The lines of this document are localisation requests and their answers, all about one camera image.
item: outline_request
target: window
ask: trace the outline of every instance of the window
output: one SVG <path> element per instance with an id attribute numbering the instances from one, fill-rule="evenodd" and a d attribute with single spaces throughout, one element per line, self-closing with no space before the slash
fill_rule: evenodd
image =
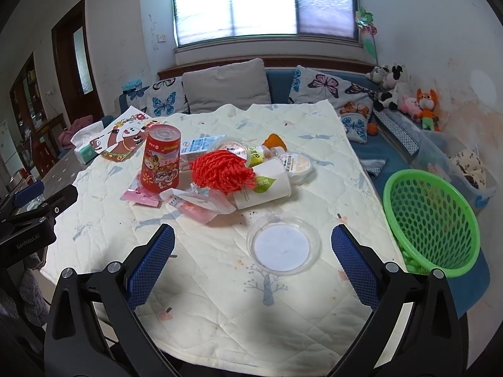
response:
<path id="1" fill-rule="evenodd" d="M 91 75 L 87 67 L 86 48 L 84 46 L 84 29 L 80 27 L 74 32 L 75 58 L 77 59 L 77 69 L 79 69 L 80 84 L 82 92 L 87 94 L 92 92 Z"/>
<path id="2" fill-rule="evenodd" d="M 178 45 L 233 36 L 358 39 L 356 0 L 174 0 Z"/>

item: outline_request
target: small basketball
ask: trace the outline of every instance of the small basketball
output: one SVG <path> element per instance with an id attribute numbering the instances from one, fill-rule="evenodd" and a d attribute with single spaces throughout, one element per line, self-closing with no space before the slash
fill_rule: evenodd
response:
<path id="1" fill-rule="evenodd" d="M 376 123 L 369 123 L 367 125 L 367 134 L 369 136 L 377 136 L 377 124 Z"/>

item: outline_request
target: window frame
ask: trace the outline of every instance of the window frame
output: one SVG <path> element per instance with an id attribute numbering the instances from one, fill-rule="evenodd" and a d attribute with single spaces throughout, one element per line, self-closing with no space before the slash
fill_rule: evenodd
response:
<path id="1" fill-rule="evenodd" d="M 296 34 L 251 34 L 246 36 L 226 36 L 222 38 L 214 38 L 210 40 L 202 40 L 197 42 L 190 42 L 189 44 L 180 45 L 178 32 L 177 32 L 177 2 L 173 1 L 173 20 L 174 20 L 174 36 L 175 41 L 177 43 L 177 47 L 174 50 L 175 52 L 183 52 L 190 49 L 195 49 L 203 46 L 212 46 L 212 45 L 224 45 L 232 42 L 252 42 L 252 41 L 272 41 L 274 39 L 289 39 L 291 41 L 319 41 L 320 39 L 323 42 L 332 42 L 334 44 L 344 44 L 344 45 L 358 45 L 362 46 L 360 41 L 360 32 L 356 24 L 354 24 L 354 32 L 353 37 L 344 37 L 344 36 L 330 36 L 327 34 L 307 34 L 307 33 L 299 33 L 299 7 L 298 0 L 295 0 L 295 16 L 296 16 L 296 26 L 297 33 Z M 352 0 L 353 2 L 353 12 L 358 11 L 358 0 Z M 231 17 L 233 18 L 232 12 L 232 1 L 229 0 L 229 9 L 231 13 Z M 234 32 L 234 21 L 232 19 L 232 28 Z"/>

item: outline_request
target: white quilted tablecloth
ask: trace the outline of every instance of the white quilted tablecloth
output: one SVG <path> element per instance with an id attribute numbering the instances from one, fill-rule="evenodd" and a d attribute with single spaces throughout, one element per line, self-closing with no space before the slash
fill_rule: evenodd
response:
<path id="1" fill-rule="evenodd" d="M 183 141 L 227 134 L 259 145 L 277 133 L 290 149 L 315 159 L 315 176 L 294 187 L 288 199 L 202 225 L 171 206 L 153 209 L 119 200 L 140 169 L 143 148 L 122 163 L 98 157 L 77 176 L 79 199 L 58 218 L 57 241 L 49 247 L 42 273 L 56 283 L 66 267 L 78 273 L 102 270 L 110 261 L 124 260 L 166 222 L 175 230 L 178 258 L 169 260 L 147 304 L 136 310 L 160 349 L 190 363 L 240 373 L 325 375 L 371 313 L 331 249 L 337 215 L 361 244 L 404 268 L 379 199 L 334 109 L 327 101 L 253 105 L 246 112 L 225 105 L 213 113 L 174 114 L 167 123 L 180 129 Z M 182 181 L 187 185 L 190 178 L 182 176 Z M 257 217 L 282 210 L 318 229 L 322 248 L 306 272 L 276 277 L 249 258 L 246 233 Z M 391 359 L 407 317 L 404 311 L 382 361 Z"/>

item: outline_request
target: red yarn knot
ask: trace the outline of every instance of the red yarn knot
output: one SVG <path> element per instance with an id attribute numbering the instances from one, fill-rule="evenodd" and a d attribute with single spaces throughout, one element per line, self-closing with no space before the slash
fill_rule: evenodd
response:
<path id="1" fill-rule="evenodd" d="M 228 150 L 209 152 L 190 162 L 192 181 L 199 187 L 219 190 L 225 195 L 241 190 L 254 189 L 255 171 L 245 167 L 246 160 Z"/>

